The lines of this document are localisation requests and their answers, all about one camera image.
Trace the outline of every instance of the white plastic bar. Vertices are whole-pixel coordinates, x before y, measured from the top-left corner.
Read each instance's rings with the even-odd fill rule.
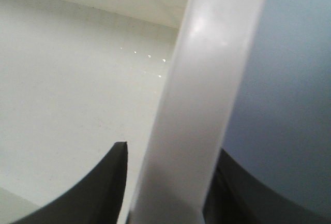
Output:
[[[189,0],[128,223],[203,223],[263,2]]]

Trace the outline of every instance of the white plastic frame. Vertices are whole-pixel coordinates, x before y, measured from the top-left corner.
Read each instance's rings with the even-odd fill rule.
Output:
[[[189,0],[128,223],[203,223],[263,2]]]

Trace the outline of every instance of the black rubber part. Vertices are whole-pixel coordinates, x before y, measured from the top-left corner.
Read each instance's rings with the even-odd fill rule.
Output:
[[[13,224],[115,224],[122,207],[128,148],[116,142],[80,182]]]

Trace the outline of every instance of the gray-blue panel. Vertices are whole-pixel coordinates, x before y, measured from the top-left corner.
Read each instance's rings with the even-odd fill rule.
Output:
[[[331,0],[267,0],[225,150],[331,218]]]

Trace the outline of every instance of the dark curved edge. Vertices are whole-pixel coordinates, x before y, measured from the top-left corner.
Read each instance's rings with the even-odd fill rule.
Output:
[[[128,148],[116,142],[103,159],[70,190],[12,224],[113,224],[122,207]]]
[[[220,159],[204,206],[206,224],[331,224],[268,188],[227,152]]]

